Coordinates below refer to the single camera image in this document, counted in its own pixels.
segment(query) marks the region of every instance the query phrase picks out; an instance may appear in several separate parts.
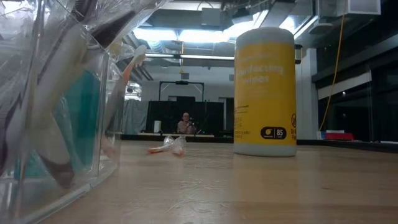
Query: yellow label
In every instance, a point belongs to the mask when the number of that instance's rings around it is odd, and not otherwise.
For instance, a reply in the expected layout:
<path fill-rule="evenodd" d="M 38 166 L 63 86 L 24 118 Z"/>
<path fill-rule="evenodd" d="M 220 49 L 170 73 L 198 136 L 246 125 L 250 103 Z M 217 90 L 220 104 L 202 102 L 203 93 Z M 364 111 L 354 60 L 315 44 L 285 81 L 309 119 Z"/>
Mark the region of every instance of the yellow label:
<path fill-rule="evenodd" d="M 235 53 L 234 141 L 296 144 L 293 45 L 268 42 Z"/>

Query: person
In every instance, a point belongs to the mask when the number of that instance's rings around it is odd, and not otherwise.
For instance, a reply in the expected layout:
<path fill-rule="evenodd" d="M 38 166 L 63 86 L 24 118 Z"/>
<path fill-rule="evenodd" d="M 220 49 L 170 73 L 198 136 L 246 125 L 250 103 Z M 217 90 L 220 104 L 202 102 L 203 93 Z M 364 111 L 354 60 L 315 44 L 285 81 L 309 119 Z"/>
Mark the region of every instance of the person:
<path fill-rule="evenodd" d="M 182 115 L 182 121 L 178 122 L 177 132 L 179 134 L 195 134 L 196 127 L 189 121 L 189 114 Z"/>

